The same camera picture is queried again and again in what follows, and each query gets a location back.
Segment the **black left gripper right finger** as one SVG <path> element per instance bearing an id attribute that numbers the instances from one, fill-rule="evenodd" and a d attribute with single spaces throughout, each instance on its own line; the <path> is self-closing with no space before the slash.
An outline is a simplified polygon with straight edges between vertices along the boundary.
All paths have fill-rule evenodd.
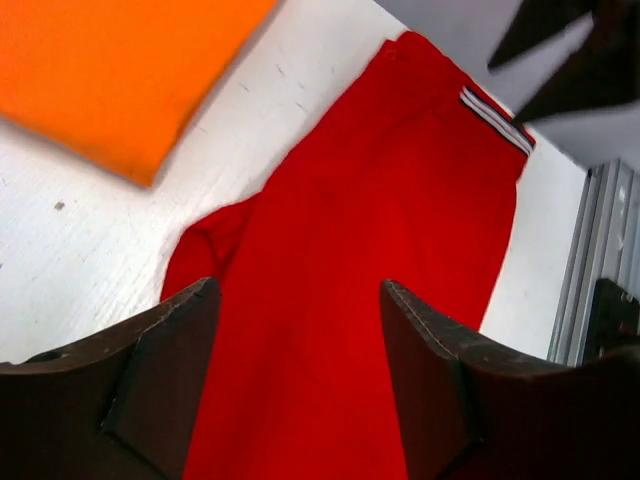
<path id="1" fill-rule="evenodd" d="M 380 290 L 412 479 L 635 479 L 639 349 L 568 367 L 502 345 L 398 282 Z"/>

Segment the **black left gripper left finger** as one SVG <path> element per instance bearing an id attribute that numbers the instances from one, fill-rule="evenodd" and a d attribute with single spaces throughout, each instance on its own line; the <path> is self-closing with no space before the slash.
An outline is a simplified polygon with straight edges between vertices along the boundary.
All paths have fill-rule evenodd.
<path id="1" fill-rule="evenodd" d="M 218 325 L 201 279 L 84 339 L 1 366 L 5 479 L 178 479 Z"/>

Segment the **red trousers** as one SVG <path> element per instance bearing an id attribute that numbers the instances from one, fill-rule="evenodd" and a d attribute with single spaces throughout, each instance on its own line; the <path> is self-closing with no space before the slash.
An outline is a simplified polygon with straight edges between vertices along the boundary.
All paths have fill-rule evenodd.
<path id="1" fill-rule="evenodd" d="M 407 31 L 250 198 L 187 228 L 162 294 L 217 279 L 188 479 L 403 479 L 380 320 L 396 280 L 478 329 L 534 139 Z"/>

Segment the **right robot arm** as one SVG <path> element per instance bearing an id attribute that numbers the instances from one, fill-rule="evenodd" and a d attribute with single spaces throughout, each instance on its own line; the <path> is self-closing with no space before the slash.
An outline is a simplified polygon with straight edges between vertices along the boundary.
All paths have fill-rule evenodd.
<path id="1" fill-rule="evenodd" d="M 495 70 L 589 14 L 586 39 L 515 115 L 522 124 L 639 99 L 637 1 L 523 1 L 487 63 Z"/>

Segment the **folded orange trousers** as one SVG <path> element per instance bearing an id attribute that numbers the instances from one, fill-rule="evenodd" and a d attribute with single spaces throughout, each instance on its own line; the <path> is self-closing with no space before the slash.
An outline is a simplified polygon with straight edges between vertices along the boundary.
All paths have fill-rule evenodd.
<path id="1" fill-rule="evenodd" d="M 148 187 L 270 1 L 5 1 L 1 114 Z"/>

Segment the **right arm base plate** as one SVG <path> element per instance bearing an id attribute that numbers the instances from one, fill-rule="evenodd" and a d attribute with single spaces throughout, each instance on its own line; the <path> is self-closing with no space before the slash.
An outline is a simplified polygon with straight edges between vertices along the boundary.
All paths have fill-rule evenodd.
<path id="1" fill-rule="evenodd" d="M 639 345 L 639 300 L 614 281 L 596 281 L 584 348 L 591 361 L 625 346 Z"/>

